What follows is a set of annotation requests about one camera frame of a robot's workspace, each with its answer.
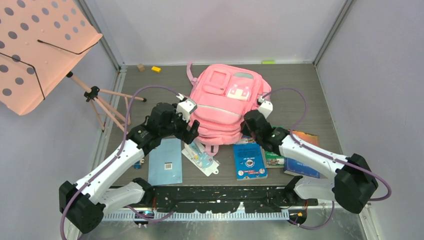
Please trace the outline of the blue paperback book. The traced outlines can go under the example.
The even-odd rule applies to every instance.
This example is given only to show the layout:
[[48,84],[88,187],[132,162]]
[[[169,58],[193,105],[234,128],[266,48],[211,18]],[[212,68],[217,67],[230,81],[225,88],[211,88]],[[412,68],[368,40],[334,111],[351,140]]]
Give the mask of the blue paperback book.
[[268,177],[264,164],[265,153],[262,147],[252,137],[242,136],[233,145],[236,179],[256,180]]

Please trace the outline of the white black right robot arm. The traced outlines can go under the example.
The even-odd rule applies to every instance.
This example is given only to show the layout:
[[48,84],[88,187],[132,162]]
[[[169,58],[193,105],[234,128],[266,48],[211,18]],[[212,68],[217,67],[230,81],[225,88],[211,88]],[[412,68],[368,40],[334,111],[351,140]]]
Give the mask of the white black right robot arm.
[[320,179],[304,176],[292,179],[285,192],[291,205],[321,199],[337,202],[345,210],[359,214],[379,186],[363,156],[356,153],[345,156],[324,150],[287,129],[271,126],[258,110],[244,115],[241,129],[265,151],[296,160],[324,176]]

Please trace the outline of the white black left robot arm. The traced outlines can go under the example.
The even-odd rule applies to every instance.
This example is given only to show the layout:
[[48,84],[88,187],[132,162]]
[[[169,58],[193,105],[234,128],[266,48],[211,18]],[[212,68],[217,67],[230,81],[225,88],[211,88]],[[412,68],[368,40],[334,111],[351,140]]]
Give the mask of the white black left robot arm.
[[65,220],[87,234],[99,225],[104,215],[131,204],[148,207],[155,197],[155,189],[142,178],[120,188],[109,188],[128,168],[158,147],[163,138],[175,136],[186,144],[192,143],[199,135],[200,123],[197,120],[190,123],[196,109],[197,104],[190,99],[158,103],[142,124],[124,131],[121,145],[97,168],[74,184],[65,181],[59,187],[61,237],[65,237]]

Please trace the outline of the pink student backpack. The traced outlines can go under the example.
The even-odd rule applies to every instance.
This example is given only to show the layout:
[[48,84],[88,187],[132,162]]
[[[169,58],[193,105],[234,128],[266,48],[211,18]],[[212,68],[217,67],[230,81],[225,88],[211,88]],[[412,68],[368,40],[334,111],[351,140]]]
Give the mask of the pink student backpack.
[[269,100],[272,88],[259,73],[248,69],[212,64],[195,77],[191,66],[190,62],[186,66],[192,84],[189,97],[197,108],[190,121],[199,122],[195,140],[213,157],[221,145],[232,145],[242,138],[244,115],[259,107],[259,98]]

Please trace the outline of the green paperback book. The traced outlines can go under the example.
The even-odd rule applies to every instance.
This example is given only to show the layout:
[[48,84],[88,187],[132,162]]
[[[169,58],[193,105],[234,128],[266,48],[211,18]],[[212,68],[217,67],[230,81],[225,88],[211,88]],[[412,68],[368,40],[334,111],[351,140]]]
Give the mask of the green paperback book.
[[274,152],[266,151],[263,147],[261,147],[262,155],[263,155],[263,164],[265,168],[284,168],[285,166],[285,157],[280,156]]

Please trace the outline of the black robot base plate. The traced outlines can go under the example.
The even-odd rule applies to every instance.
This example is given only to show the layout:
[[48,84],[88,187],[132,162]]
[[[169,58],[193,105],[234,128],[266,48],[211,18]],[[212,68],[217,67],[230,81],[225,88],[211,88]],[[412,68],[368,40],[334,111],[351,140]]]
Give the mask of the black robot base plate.
[[290,207],[317,205],[315,198],[304,200],[276,185],[156,186],[140,202],[132,204],[160,213],[203,214],[234,213],[239,207],[244,207],[247,213],[277,213]]

